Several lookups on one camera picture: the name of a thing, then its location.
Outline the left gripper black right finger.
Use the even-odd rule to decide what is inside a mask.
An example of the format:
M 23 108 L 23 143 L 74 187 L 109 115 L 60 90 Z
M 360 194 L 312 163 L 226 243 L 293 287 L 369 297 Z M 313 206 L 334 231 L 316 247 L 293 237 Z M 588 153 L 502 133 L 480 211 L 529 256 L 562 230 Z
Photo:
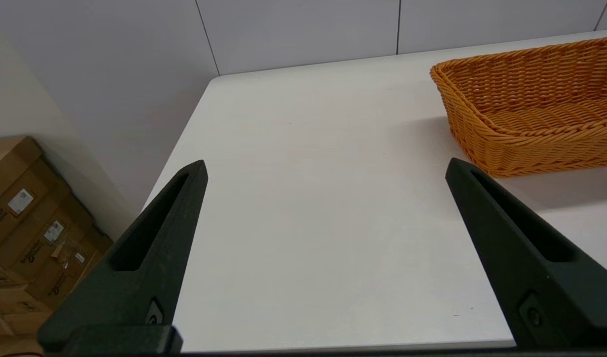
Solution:
M 607 350 L 607 269 L 475 165 L 445 179 L 518 348 Z

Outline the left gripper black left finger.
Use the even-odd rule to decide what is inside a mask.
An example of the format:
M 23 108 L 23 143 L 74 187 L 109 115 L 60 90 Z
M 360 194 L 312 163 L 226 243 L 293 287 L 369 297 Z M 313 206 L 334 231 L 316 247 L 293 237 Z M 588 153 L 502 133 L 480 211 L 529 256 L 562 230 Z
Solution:
M 173 325 L 208 183 L 180 169 L 41 326 L 45 354 L 178 354 Z

